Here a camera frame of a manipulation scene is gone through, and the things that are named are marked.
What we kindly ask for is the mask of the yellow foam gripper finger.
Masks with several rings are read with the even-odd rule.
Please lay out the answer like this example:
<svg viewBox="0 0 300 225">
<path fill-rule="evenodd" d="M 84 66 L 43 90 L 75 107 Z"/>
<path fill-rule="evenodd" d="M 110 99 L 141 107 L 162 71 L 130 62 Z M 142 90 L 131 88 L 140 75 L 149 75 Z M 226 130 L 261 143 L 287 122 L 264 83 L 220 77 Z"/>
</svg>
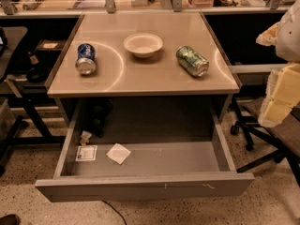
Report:
<svg viewBox="0 0 300 225">
<path fill-rule="evenodd" d="M 299 102 L 300 64 L 289 63 L 281 70 L 273 69 L 260 108 L 259 124 L 266 128 L 281 124 Z"/>
</svg>

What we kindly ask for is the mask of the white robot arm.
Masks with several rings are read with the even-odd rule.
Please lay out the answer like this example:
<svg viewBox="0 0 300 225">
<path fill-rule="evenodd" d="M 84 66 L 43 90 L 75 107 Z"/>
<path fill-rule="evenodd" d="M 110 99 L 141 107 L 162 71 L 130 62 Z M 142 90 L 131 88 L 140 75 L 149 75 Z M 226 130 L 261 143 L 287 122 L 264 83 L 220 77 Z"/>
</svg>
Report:
<svg viewBox="0 0 300 225">
<path fill-rule="evenodd" d="M 296 0 L 279 22 L 258 35 L 256 42 L 273 45 L 276 55 L 287 61 L 281 70 L 268 77 L 259 124 L 273 128 L 281 124 L 300 101 L 300 0 Z"/>
</svg>

